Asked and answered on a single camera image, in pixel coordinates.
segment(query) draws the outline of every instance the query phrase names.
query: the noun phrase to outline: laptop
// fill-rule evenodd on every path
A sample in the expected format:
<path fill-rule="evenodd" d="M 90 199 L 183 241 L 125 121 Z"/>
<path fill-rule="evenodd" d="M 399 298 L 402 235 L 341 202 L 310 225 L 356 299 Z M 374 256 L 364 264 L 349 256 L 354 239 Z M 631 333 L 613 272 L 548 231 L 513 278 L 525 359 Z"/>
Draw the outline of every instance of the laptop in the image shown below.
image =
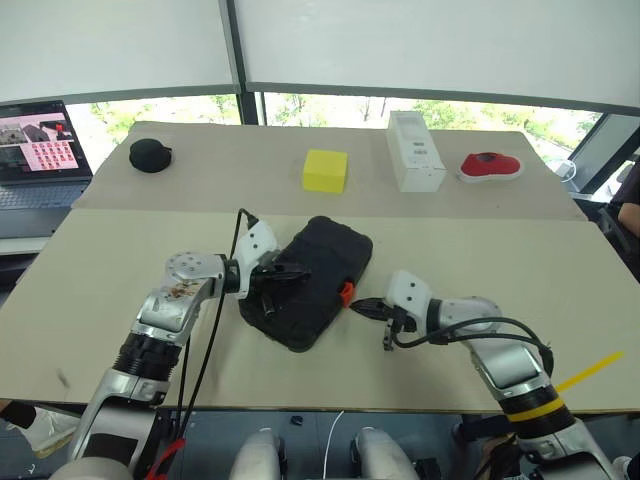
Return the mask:
<path fill-rule="evenodd" d="M 51 236 L 91 178 L 62 101 L 0 106 L 0 238 Z"/>

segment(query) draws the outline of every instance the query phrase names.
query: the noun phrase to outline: black phone case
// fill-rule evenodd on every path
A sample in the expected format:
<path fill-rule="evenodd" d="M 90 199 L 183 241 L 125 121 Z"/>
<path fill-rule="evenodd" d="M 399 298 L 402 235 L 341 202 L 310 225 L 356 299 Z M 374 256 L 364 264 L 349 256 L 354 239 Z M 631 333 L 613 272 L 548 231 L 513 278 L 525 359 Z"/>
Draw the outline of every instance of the black phone case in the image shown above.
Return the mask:
<path fill-rule="evenodd" d="M 273 308 L 268 315 L 264 292 L 240 300 L 240 313 L 268 337 L 304 352 L 343 307 L 340 292 L 346 282 L 357 284 L 372 250 L 369 237 L 327 217 L 313 217 L 275 259 L 307 267 L 306 281 L 269 292 Z"/>

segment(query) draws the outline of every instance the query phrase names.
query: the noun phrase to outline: red object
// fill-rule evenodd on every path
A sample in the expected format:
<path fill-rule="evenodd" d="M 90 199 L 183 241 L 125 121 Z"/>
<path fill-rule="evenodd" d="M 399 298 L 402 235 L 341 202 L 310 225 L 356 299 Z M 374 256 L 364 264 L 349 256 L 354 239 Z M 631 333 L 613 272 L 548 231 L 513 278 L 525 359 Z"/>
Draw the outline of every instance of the red object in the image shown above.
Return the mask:
<path fill-rule="evenodd" d="M 167 449 L 164 451 L 164 453 L 162 454 L 162 456 L 158 459 L 158 461 L 154 463 L 153 467 L 151 467 L 151 470 L 149 470 L 149 473 L 145 477 L 145 480 L 166 480 L 167 479 L 166 473 L 156 474 L 156 472 L 158 471 L 158 468 L 160 468 L 160 465 L 162 465 L 162 462 L 164 462 L 169 457 L 171 457 L 172 455 L 175 455 L 177 452 L 182 450 L 186 444 L 187 444 L 187 441 L 184 438 L 179 438 L 178 440 L 173 442 L 171 445 L 169 445 Z"/>
<path fill-rule="evenodd" d="M 511 180 L 522 173 L 522 164 L 516 157 L 501 153 L 484 152 L 467 155 L 458 176 L 469 183 L 485 180 Z"/>
<path fill-rule="evenodd" d="M 344 286 L 340 291 L 340 297 L 342 297 L 342 306 L 344 308 L 349 308 L 351 304 L 351 300 L 356 293 L 356 287 L 352 282 L 344 282 Z"/>

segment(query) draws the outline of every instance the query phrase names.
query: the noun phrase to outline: yellow sponge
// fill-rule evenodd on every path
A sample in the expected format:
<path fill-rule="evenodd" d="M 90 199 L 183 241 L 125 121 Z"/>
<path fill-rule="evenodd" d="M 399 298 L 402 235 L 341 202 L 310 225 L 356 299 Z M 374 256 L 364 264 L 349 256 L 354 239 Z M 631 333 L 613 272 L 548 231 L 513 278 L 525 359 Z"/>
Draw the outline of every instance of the yellow sponge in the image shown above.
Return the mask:
<path fill-rule="evenodd" d="M 309 150 L 302 172 L 302 188 L 315 192 L 342 193 L 348 157 L 345 152 Z"/>

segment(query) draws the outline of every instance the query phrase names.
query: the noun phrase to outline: white cable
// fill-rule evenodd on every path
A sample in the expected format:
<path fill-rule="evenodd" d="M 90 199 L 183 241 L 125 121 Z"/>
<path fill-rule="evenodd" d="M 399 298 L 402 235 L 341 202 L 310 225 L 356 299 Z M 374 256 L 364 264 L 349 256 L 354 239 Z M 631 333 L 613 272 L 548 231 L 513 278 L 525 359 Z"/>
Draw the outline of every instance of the white cable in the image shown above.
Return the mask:
<path fill-rule="evenodd" d="M 567 162 L 571 162 L 571 166 L 573 167 L 573 173 L 571 174 L 571 176 L 569 178 L 566 178 L 564 180 L 562 180 L 562 183 L 567 183 L 570 182 L 571 180 L 573 180 L 576 176 L 576 174 L 578 173 L 578 167 L 576 166 L 576 162 L 574 162 L 573 160 L 566 160 Z"/>
<path fill-rule="evenodd" d="M 336 423 L 338 423 L 338 420 L 340 420 L 340 417 L 342 416 L 343 413 L 344 413 L 344 410 L 338 414 L 338 416 L 335 418 L 335 420 L 331 424 L 331 430 L 329 430 L 329 438 L 327 439 L 327 448 L 324 451 L 324 467 L 322 469 L 322 478 L 327 478 L 327 457 L 329 456 L 329 445 L 331 445 L 331 435 L 333 435 L 333 429 L 335 428 Z"/>

